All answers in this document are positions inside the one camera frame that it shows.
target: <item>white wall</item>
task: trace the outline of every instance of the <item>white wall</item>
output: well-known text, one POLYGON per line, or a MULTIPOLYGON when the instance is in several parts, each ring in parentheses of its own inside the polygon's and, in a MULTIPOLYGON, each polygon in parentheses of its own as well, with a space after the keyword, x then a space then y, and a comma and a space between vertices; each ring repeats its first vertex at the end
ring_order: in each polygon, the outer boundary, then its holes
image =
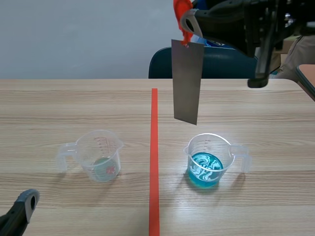
POLYGON ((1 0, 0 78, 147 78, 173 0, 1 0))

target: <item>table surface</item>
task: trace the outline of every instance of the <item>table surface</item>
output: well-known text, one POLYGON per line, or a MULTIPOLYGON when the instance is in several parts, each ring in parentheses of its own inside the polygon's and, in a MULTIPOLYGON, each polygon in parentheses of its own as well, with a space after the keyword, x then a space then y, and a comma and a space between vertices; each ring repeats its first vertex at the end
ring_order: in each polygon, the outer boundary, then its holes
POLYGON ((310 236, 315 232, 315 103, 294 82, 203 80, 198 126, 173 118, 171 80, 1 80, 0 210, 26 189, 41 193, 26 236, 147 236, 151 88, 158 88, 160 235, 310 236), (125 143, 122 169, 96 183, 62 143, 97 129, 125 143), (246 145, 249 174, 236 161, 212 190, 184 175, 183 148, 199 133, 246 145))
POLYGON ((300 65, 300 71, 303 75, 311 82, 313 86, 315 86, 315 65, 300 65))

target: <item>measuring cup handle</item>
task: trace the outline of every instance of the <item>measuring cup handle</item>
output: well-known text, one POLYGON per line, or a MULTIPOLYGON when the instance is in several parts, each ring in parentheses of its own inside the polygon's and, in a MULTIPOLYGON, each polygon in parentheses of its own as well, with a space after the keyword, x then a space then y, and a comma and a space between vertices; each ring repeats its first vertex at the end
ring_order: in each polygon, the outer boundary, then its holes
POLYGON ((61 172, 67 171, 67 156, 74 156, 76 143, 63 144, 58 151, 56 156, 56 163, 61 172))
POLYGON ((229 152, 230 155, 233 155, 235 158, 243 159, 241 172, 248 173, 252 165, 252 157, 249 156, 248 148, 245 146, 232 145, 229 152))

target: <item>cup rim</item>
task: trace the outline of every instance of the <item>cup rim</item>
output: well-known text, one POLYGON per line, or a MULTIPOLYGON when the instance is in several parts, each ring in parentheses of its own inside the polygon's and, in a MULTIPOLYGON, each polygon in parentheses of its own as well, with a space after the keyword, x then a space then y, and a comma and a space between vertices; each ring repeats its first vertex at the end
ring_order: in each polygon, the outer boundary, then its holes
POLYGON ((84 135, 82 135, 77 141, 75 141, 75 145, 78 144, 78 142, 85 136, 89 135, 89 134, 92 134, 92 133, 95 133, 95 132, 106 132, 106 133, 110 133, 111 135, 113 135, 120 143, 120 146, 117 148, 117 150, 105 161, 101 162, 101 163, 98 163, 96 165, 85 165, 83 164, 82 162, 80 162, 77 158, 76 158, 76 155, 74 156, 75 160, 80 163, 80 165, 84 166, 84 167, 96 167, 96 166, 100 166, 100 165, 103 165, 105 164, 106 162, 110 161, 111 159, 113 159, 113 157, 116 155, 116 153, 124 146, 124 143, 120 140, 120 138, 118 138, 118 136, 112 132, 112 131, 109 131, 109 130, 104 130, 104 129, 98 129, 98 130, 93 130, 93 131, 90 131, 89 133, 86 133, 84 135))
POLYGON ((198 137, 198 136, 201 136, 201 135, 213 135, 213 136, 216 136, 216 137, 222 139, 223 141, 227 142, 227 144, 229 144, 230 147, 232 146, 231 143, 230 143, 228 140, 226 140, 225 138, 221 137, 220 135, 213 134, 213 133, 203 133, 203 134, 198 134, 198 135, 194 136, 194 137, 189 141, 188 145, 184 148, 184 153, 188 155, 188 157, 191 159, 191 161, 192 161, 196 166, 200 167, 200 168, 203 169, 203 170, 210 171, 210 172, 226 171, 226 170, 234 163, 234 160, 235 160, 235 156, 234 156, 234 155, 231 155, 231 152, 230 152, 230 151, 228 151, 228 154, 229 154, 230 157, 233 158, 233 160, 231 161, 231 163, 230 163, 227 167, 225 167, 225 168, 223 168, 223 169, 220 169, 220 170, 212 170, 212 169, 208 169, 208 168, 205 168, 205 167, 200 166, 197 162, 195 162, 195 160, 192 158, 192 156, 188 153, 187 149, 188 149, 188 147, 189 147, 191 141, 192 141, 194 138, 196 138, 196 137, 198 137))

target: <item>measuring cup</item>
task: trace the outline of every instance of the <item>measuring cup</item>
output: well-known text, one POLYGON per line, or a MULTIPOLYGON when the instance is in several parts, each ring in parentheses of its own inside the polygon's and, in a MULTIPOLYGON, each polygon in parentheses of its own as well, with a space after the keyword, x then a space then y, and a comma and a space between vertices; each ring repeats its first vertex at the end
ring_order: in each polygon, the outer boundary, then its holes
POLYGON ((247 147, 231 145, 217 134, 199 134, 193 137, 184 152, 188 155, 188 175, 199 187, 217 184, 235 158, 243 159, 243 173, 247 173, 252 164, 247 147))
POLYGON ((83 135, 75 143, 63 144, 56 161, 61 172, 67 171, 66 157, 72 156, 88 176, 107 182, 120 171, 119 150, 123 142, 112 132, 96 130, 83 135))

